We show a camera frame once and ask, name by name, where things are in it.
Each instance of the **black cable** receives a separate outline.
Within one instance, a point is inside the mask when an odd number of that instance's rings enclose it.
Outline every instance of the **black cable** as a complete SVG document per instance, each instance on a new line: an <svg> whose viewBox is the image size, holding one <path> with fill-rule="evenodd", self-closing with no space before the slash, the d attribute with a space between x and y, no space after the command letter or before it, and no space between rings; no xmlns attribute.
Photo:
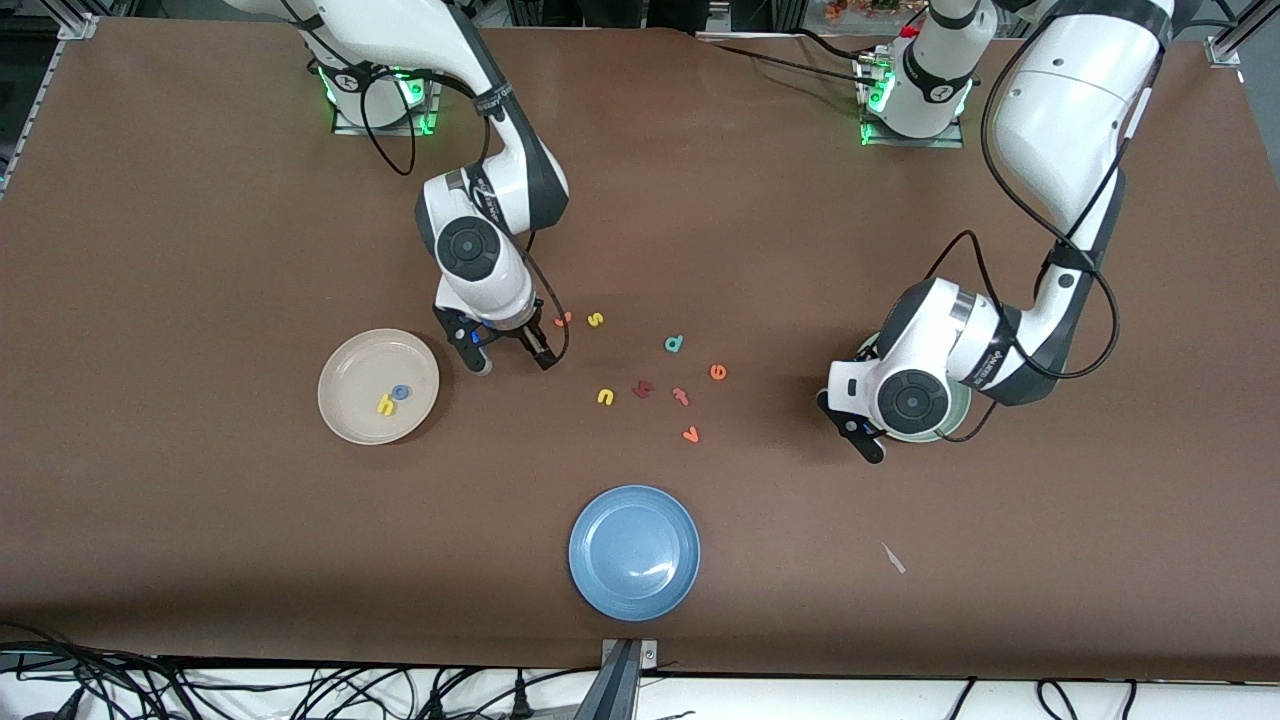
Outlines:
<svg viewBox="0 0 1280 720"><path fill-rule="evenodd" d="M1120 710L1120 720L1129 720L1129 711L1133 710L1133 701L1138 700L1138 680L1125 680L1129 685L1129 696L1124 700L1124 708Z"/></svg>
<svg viewBox="0 0 1280 720"><path fill-rule="evenodd" d="M835 45L827 42L827 38L818 35L817 32L813 32L809 28L803 28L803 27L792 28L787 31L787 35L803 35L809 40L820 45L822 49L826 50L827 53L831 53L832 55L837 58L844 58L846 60L856 60L861 53L867 51L867 50L856 50L856 51L841 50L840 47L836 47ZM874 49L876 46L872 45L868 50L874 50Z"/></svg>
<svg viewBox="0 0 1280 720"><path fill-rule="evenodd" d="M991 405L987 406L987 411L982 414L982 419L978 420L978 424L964 436L952 437L948 434L943 434L942 430L933 430L933 433L947 442L954 442L957 445L961 442L969 442L970 439L978 437L978 433L982 432L982 428L987 424L987 420L991 419L991 414L996 411L997 405L1000 404L992 400Z"/></svg>
<svg viewBox="0 0 1280 720"><path fill-rule="evenodd" d="M1235 15L1235 10L1233 10L1231 6L1226 4L1226 0L1213 0L1213 4L1217 5L1220 10L1222 10L1222 17L1231 20L1233 23L1239 24L1240 18Z"/></svg>
<svg viewBox="0 0 1280 720"><path fill-rule="evenodd" d="M535 684L545 682L545 680L554 680L556 678L563 678L564 675L572 675L575 673L596 673L596 671L599 671L599 667L575 667L572 670L557 670L556 673L548 673L545 675L540 675L538 678L534 678L532 680L525 680L525 687L527 688L529 685L535 685ZM489 700L489 702L485 702L484 705L481 705L480 707L472 710L471 712L467 712L466 715L462 715L462 716L454 716L454 717L457 717L457 720L475 720L476 717L481 717L481 714L485 710L489 710L490 707L493 707L494 705L497 705L498 702L500 702L504 697L515 694L515 693L516 693L516 688L511 688L509 691L507 691L507 692L504 692L502 694L494 696L492 700Z"/></svg>
<svg viewBox="0 0 1280 720"><path fill-rule="evenodd" d="M356 667L355 670L351 670L351 674L348 674L346 676L343 676L343 673L346 670L339 670L339 671L334 673L333 675L329 675L329 678L326 678L326 680L325 680L325 682L330 683L329 687L325 688L319 694L316 694L314 691L308 691L307 694L306 694L306 697L302 698L302 702L300 702L298 706L293 710L293 714L289 716L289 720L303 720L305 717L307 717L307 714L312 708L315 708L316 706L320 705L321 700L324 700L330 693L333 693L334 691L337 691L338 688L340 688L343 685L343 682L351 680L352 678L355 678L356 675L360 675L365 670L366 670L365 667Z"/></svg>
<svg viewBox="0 0 1280 720"><path fill-rule="evenodd" d="M293 9L293 5L289 5L289 0L280 0L280 5L284 5L284 10L287 13L289 13L289 15L293 18L293 22L297 23L294 27L297 27L297 28L305 31L307 35L310 35L311 40L315 40L316 44L320 45L320 47L324 47L325 50L328 50L329 54L333 55L334 58L337 58L339 63L342 63L343 65L347 65L347 69L349 69L349 70L355 70L356 69L355 63L352 63L351 60L348 60L348 59L343 58L342 55L339 55L333 49L333 46L329 45L328 42L325 42L319 35L316 35L316 32L314 29L306 29L306 27L303 27L305 23L306 23L306 20L303 20L302 15L300 15Z"/></svg>
<svg viewBox="0 0 1280 720"><path fill-rule="evenodd" d="M346 710L346 708L348 708L348 707L352 707L353 705L358 705L358 703L361 703L361 702L372 702L372 703L374 703L374 705L376 705L376 706L378 706L379 708L381 708L381 711L383 711L383 717L387 717L387 716L392 716L392 717L394 717L394 716L396 716L396 714L394 714L394 712L392 712L392 711L390 711L390 710L389 710L389 708L387 707L387 703L384 703L383 701L380 701L380 700L375 698L374 696L369 694L369 691L370 691L371 688L374 688L374 685L378 685L378 684L380 684L380 683L384 683L384 682L387 682L387 680L389 680L389 679L392 679L392 678L394 678L394 676L397 676L397 675L399 675L399 674L402 674L402 673L407 674L407 673L408 673L408 669L407 669L407 667L398 667L398 669L396 669L396 670L392 670L390 673L387 673L385 675L381 675L381 676L379 676L379 678L376 678L376 679L374 679L374 680L370 680L370 682L369 682L367 684L365 684L365 685L360 685L360 687L357 687L357 685L356 685L355 683L352 683L352 682L349 682L349 680L348 680L348 682L347 682L347 684L348 684L348 685L349 685L349 687L351 687L351 688L352 688L353 691L356 691L356 692L355 692L355 693L352 693L352 696L351 696L349 698L347 698L347 700L346 700L346 701L344 701L344 702L343 702L342 705L339 705L339 706L334 707L333 710L330 710L329 712L326 712L326 714L325 714L325 719L326 719L326 720L333 720L333 719L334 719L334 717L337 717L337 716L338 716L338 714L339 714L339 712L342 712L343 710Z"/></svg>
<svg viewBox="0 0 1280 720"><path fill-rule="evenodd" d="M768 5L773 0L760 0L760 4L755 6L755 10L750 15L746 17L746 22L744 22L742 24L740 24L737 27L744 28L746 32L750 32L751 20L754 20L755 17L760 14L760 10L763 10L764 6Z"/></svg>
<svg viewBox="0 0 1280 720"><path fill-rule="evenodd" d="M410 117L411 113L408 108L408 100L404 99L404 94L401 92L398 85L394 88L396 96L399 97L401 104L404 106L404 118L408 120L408 168L402 170L401 167L397 165L396 161L392 160L389 155L387 155L387 151L383 150L383 143L378 142L378 136L374 135L374 128L369 126L369 111L367 111L369 88L374 87L374 85L379 79L394 74L396 74L394 70L384 68L381 72L370 76L365 86L360 88L360 123L365 126L365 135L369 136L369 141L374 143L374 150L378 150L378 154L381 155L383 161L387 163L387 167L396 170L396 174L398 174L399 177L407 178L413 173L413 165L417 164L417 135L413 132L413 119Z"/></svg>
<svg viewBox="0 0 1280 720"><path fill-rule="evenodd" d="M22 643L22 642L0 643L0 650L13 651L13 650L27 648L27 650L33 650L36 652L49 652L50 655L63 655L68 660L74 660L78 666L86 666L86 667L96 669L97 670L97 674L93 675L93 679L99 684L99 689L97 691L95 691L91 685L88 685L87 680L81 679L81 676L78 674L76 674L77 680L81 680L81 685L84 687L84 689L87 692L90 692L90 693L92 693L92 694L95 694L95 696L97 696L97 697L100 697L104 701L106 701L106 702L110 703L110 700L109 700L109 696L108 696L108 692L106 692L106 684L105 684L105 680L104 680L104 678L110 678L113 683L119 684L119 685L124 687L125 689L128 689L129 692L134 693L138 697L138 700L142 702L143 710L146 710L147 706L150 706L151 711L157 717L160 717L160 719L168 719L169 715L165 711L164 706L161 703L159 703L156 701L156 698L152 698L150 694L147 694L147 692L141 685L138 685L137 682L133 680L133 678L131 678L127 673L124 673L119 667L115 667L111 664L101 660L101 657L105 655L102 651L99 651L96 648L81 647L81 646L65 642L63 639L59 639L59 638L54 637L50 633L46 633L46 632L40 630L37 628L33 628L31 625L24 625L22 623L13 623L13 621L6 621L6 620L0 620L0 626L14 628L14 629L26 632L28 634L36 635L36 637L41 638L41 641L42 641L42 642L37 642L37 643ZM125 652L113 652L111 655L122 657L122 659L143 660L146 662L154 662L154 661L148 661L146 659L142 659L141 656L132 655L132 653L125 653ZM201 720L200 719L200 714L198 712L193 712L192 720Z"/></svg>
<svg viewBox="0 0 1280 720"><path fill-rule="evenodd" d="M969 682L965 683L964 689L960 691L960 697L956 698L956 703L951 706L951 715L947 715L947 720L956 720L960 716L960 708L964 707L965 698L969 697L969 691L978 684L978 678L970 676Z"/></svg>
<svg viewBox="0 0 1280 720"><path fill-rule="evenodd" d="M1046 687L1057 691L1057 697L1062 698L1062 705L1066 707L1066 712L1071 716L1071 720L1080 720L1075 715L1075 706L1071 705L1071 701L1066 697L1066 691L1062 689L1062 685L1057 684L1057 680L1039 680L1036 683L1036 700L1039 701L1041 707L1050 717L1052 717L1053 720L1064 720L1061 715L1053 712L1053 710L1050 708L1048 701L1044 700Z"/></svg>
<svg viewBox="0 0 1280 720"><path fill-rule="evenodd" d="M1229 20L1192 20L1178 28L1178 32L1181 33L1189 27L1224 27L1226 29L1235 29L1235 23Z"/></svg>
<svg viewBox="0 0 1280 720"><path fill-rule="evenodd" d="M800 63L792 63L791 60L783 60L781 58L773 58L773 56L769 56L769 55L762 55L759 53L751 53L750 50L740 50L737 47L728 47L726 45L714 45L714 47L719 47L721 50L723 50L726 53L733 53L735 55L745 55L748 58L754 58L756 60L764 60L765 63L774 63L777 65L785 65L787 68L796 68L796 69L810 72L810 73L815 73L815 74L819 74L819 76L827 76L827 77L833 77L833 78L840 78L840 79L847 79L850 82L856 82L859 85L876 85L876 81L872 79L872 78L856 77L856 76L851 76L851 74L846 74L846 73L837 73L837 72L832 72L832 70L824 70L822 68L814 68L813 65L804 65L804 64L800 64Z"/></svg>

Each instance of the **brown table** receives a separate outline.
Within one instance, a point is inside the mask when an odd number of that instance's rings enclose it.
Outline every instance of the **brown table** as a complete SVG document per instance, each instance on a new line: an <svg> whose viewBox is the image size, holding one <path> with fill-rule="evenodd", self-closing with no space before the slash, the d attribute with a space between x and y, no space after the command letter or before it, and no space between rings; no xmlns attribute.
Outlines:
<svg viewBox="0 0 1280 720"><path fill-rule="evenodd" d="M827 363L957 231L1024 305L1048 245L977 142L861 147L849 85L673 32L485 36L572 188L536 255L605 315L545 374L517 345L467 374L430 314L411 209L479 149L454 97L399 178L329 135L287 27L104 20L68 47L0 204L0 615L165 653L568 666L649 635L686 670L1280 674L1280 195L1234 72L1165 64L1108 256L1115 357L870 466L813 405ZM945 273L977 287L968 251ZM315 383L376 327L424 333L444 388L421 432L357 447ZM566 566L623 483L703 538L692 593L643 625Z"/></svg>

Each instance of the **power cord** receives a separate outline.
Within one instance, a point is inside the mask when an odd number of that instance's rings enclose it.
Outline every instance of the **power cord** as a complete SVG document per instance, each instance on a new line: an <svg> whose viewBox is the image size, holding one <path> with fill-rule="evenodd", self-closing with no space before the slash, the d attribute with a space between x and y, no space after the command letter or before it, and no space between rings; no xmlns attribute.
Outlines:
<svg viewBox="0 0 1280 720"><path fill-rule="evenodd" d="M511 720L529 720L534 716L534 708L529 706L529 694L525 692L525 671L516 670L516 697L511 701Z"/></svg>
<svg viewBox="0 0 1280 720"><path fill-rule="evenodd" d="M956 717L960 717L960 708L964 707L964 701L969 698L969 692L973 691L975 684L978 684L978 678L970 675L969 682L965 683L964 689L960 691L960 697L956 698L956 703L951 706L951 714L947 715L947 720L956 720Z"/></svg>
<svg viewBox="0 0 1280 720"><path fill-rule="evenodd" d="M824 70L822 68L815 68L813 65L805 65L803 63L792 63L791 60L783 60L782 58L774 58L772 55L762 55L759 53L753 53L750 50L741 50L741 49L737 49L737 47L730 47L727 45L719 45L719 44L714 45L714 47L719 47L721 50L723 50L726 53L733 53L735 55L744 55L744 56L748 56L748 58L754 58L756 60L764 60L765 63L773 63L776 65L783 65L783 67L787 67L787 68L796 68L796 69L805 70L805 72L814 73L814 74L819 74L819 76L827 76L827 77L833 77L833 78L840 78L840 79L847 79L849 82L856 82L859 85L876 85L876 81L872 79L872 78L856 77L856 76L851 76L851 74L847 74L847 73L837 73L835 70Z"/></svg>
<svg viewBox="0 0 1280 720"><path fill-rule="evenodd" d="M1125 680L1125 684L1129 685L1129 694L1125 696L1124 708L1120 711L1120 720L1129 720L1129 711L1133 710L1133 701L1138 697L1138 680ZM1044 688L1053 688L1057 697L1062 701L1066 714L1071 717L1071 720L1079 720L1075 715L1075 706L1073 706L1071 700L1066 697L1066 691L1064 691L1062 685L1053 679L1043 679L1036 683L1036 700L1039 701L1041 708L1044 710L1046 715L1053 720L1064 720L1061 715L1050 708L1048 701L1044 700Z"/></svg>
<svg viewBox="0 0 1280 720"><path fill-rule="evenodd" d="M599 670L599 667L575 667L572 670L557 670L556 673L548 673L545 675L540 675L538 678L534 678L532 680L525 682L525 687L527 688L529 685L536 685L538 683L545 683L547 680L554 680L556 678L563 678L564 675L573 675L576 673L595 673L598 670ZM471 712L467 712L467 714L463 714L463 715L456 715L454 717L457 720L476 720L476 717L483 717L484 716L483 714L484 714L485 710L489 710L494 705L502 702L503 698L506 698L507 696L515 694L516 692L517 692L517 688L512 688L512 689L509 689L509 691L507 691L507 692L504 692L502 694L494 696L492 700L489 700L488 702L485 702L480 707L472 710Z"/></svg>

